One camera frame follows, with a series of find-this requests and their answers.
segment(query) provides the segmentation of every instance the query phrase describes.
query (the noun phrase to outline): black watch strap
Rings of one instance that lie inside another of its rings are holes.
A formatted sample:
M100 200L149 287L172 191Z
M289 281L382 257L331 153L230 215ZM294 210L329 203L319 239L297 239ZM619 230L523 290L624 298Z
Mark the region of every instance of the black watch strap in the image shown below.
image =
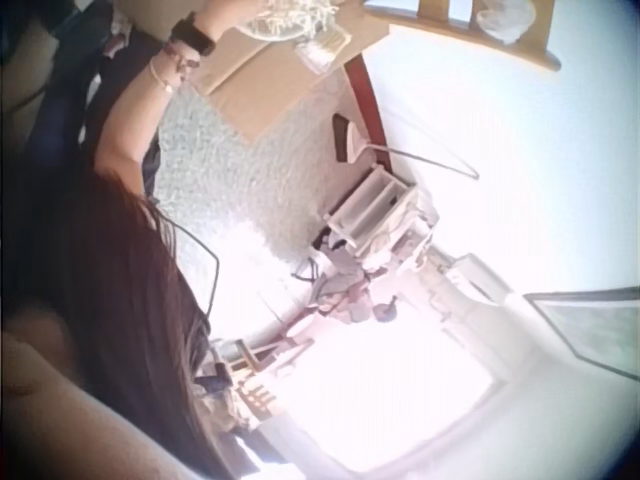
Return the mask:
M171 40L186 43L202 57L210 55L216 48L216 42L198 30L193 24L195 14L191 12L186 19L180 20L171 30Z

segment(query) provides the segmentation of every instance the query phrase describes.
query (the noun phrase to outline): white shelf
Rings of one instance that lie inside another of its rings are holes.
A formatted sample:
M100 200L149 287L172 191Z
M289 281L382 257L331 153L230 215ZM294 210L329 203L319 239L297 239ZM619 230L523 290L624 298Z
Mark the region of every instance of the white shelf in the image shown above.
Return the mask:
M376 232L382 231L393 218L393 212L404 206L403 200L411 190L381 165L376 165L336 213L325 216L325 220L358 256Z

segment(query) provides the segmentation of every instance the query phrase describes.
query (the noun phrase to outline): bright window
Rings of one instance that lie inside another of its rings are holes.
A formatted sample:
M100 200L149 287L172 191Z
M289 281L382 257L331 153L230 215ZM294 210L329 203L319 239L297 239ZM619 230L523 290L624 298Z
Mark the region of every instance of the bright window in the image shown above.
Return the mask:
M345 326L319 339L276 388L320 448L365 472L442 432L492 382L464 348L399 302L392 323Z

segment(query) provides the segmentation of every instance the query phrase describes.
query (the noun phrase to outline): hand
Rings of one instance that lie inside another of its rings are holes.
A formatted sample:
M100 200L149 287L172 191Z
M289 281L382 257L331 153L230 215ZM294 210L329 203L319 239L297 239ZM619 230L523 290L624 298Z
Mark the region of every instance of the hand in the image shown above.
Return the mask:
M263 0L207 0L196 14L195 26L217 41L224 32L254 18Z

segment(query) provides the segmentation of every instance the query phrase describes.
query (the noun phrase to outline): floor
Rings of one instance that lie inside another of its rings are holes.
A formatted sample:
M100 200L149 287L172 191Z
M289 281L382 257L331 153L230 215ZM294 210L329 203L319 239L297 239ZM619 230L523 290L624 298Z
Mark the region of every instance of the floor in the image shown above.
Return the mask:
M342 70L321 82L255 145L248 145L195 92L181 91L161 127L156 196L172 219L221 260L212 336L250 343L270 337L306 302L291 278L327 213L368 171L335 162L331 116L362 118ZM206 309L214 261L178 236L178 263Z

